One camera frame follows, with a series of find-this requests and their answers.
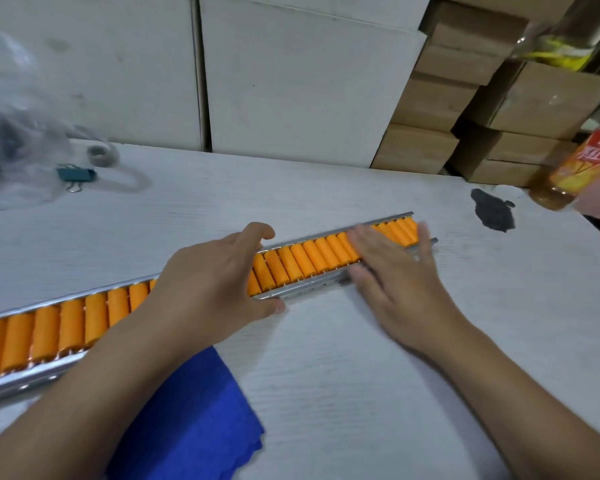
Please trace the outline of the person's right hand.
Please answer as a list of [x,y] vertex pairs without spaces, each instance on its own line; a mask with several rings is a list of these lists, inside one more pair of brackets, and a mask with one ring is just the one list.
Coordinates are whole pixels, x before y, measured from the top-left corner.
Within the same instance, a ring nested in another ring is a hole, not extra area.
[[374,315],[378,325],[401,346],[435,359],[468,344],[478,330],[440,280],[426,222],[417,224],[417,232],[416,255],[371,226],[357,225],[347,237],[383,290],[383,311]]

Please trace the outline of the person's left hand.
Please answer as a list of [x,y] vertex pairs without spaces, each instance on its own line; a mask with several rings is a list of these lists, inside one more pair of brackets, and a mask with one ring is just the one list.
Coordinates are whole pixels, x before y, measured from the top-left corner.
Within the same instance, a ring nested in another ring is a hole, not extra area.
[[252,222],[222,239],[177,250],[143,303],[160,342],[186,360],[260,321],[246,320],[248,280],[262,240],[274,236],[270,225]]

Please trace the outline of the metal track with orange rollers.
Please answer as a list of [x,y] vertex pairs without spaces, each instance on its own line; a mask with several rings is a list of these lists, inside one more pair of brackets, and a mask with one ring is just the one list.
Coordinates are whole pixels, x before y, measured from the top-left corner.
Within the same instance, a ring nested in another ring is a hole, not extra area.
[[[347,227],[264,246],[248,295],[291,299],[344,282],[360,256]],[[0,401],[45,386],[79,362],[146,300],[159,275],[70,294],[0,313]]]

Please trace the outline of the person's right forearm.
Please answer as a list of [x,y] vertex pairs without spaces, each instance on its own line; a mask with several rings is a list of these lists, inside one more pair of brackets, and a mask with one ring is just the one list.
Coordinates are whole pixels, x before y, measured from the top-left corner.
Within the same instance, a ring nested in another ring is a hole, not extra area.
[[512,471],[527,480],[600,480],[600,433],[462,314],[426,320],[420,349],[476,413]]

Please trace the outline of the person's left forearm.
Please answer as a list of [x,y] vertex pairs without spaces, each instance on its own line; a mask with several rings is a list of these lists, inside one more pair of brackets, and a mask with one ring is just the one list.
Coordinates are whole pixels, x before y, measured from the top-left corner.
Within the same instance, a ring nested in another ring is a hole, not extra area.
[[0,434],[0,480],[100,478],[165,380],[222,340],[202,320],[123,320]]

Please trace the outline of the blue cloth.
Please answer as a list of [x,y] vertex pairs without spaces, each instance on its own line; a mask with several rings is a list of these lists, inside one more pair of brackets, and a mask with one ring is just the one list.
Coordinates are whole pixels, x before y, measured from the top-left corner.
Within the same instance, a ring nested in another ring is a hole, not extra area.
[[180,366],[123,435],[107,480],[232,480],[265,430],[214,347]]

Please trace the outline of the large white cardboard box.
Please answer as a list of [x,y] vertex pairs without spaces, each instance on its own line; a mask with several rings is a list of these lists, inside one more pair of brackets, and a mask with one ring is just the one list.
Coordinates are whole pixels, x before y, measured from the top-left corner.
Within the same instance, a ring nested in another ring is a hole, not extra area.
[[369,168],[431,0],[198,0],[213,152]]
[[197,0],[0,0],[63,118],[117,143],[200,151]]

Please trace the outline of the stack of brown cardboard boxes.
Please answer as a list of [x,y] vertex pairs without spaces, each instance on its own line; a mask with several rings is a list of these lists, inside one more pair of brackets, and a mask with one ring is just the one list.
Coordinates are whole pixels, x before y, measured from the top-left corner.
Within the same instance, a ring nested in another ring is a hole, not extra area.
[[575,149],[600,106],[600,75],[509,58],[530,22],[574,0],[432,0],[426,42],[371,169],[526,187]]

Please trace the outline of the small grey tape roll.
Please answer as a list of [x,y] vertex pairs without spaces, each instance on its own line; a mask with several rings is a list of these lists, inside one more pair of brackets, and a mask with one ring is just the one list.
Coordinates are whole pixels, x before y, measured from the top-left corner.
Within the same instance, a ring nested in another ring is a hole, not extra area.
[[114,168],[120,163],[119,151],[112,144],[90,145],[86,154],[90,165],[96,168]]

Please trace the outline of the teal binder clip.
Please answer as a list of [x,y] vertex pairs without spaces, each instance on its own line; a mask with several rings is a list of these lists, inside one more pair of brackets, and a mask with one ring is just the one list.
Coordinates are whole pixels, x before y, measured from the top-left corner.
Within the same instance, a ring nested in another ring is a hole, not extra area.
[[56,174],[64,183],[65,191],[68,193],[80,193],[85,184],[92,184],[98,179],[96,170],[72,164],[56,167]]

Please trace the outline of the drink bottle with orange label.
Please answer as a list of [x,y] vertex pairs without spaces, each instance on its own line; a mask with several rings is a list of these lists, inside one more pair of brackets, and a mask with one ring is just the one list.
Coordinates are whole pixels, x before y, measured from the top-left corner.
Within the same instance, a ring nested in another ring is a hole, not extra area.
[[528,191],[536,204],[559,211],[576,201],[583,190],[600,178],[600,127],[568,158],[539,177]]

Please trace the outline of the clear plastic bag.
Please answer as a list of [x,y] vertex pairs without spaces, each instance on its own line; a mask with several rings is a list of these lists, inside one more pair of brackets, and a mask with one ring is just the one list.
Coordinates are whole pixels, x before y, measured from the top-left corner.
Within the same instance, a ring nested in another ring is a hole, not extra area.
[[94,169],[86,149],[111,144],[56,112],[35,56],[0,32],[0,211],[37,207],[58,199],[65,186],[56,167]]

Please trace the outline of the clear bottle with yellow label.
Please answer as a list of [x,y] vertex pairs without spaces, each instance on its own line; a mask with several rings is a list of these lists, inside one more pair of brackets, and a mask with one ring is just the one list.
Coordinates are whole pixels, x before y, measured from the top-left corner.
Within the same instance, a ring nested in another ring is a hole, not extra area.
[[574,0],[558,22],[530,22],[509,56],[583,72],[600,51],[600,0]]

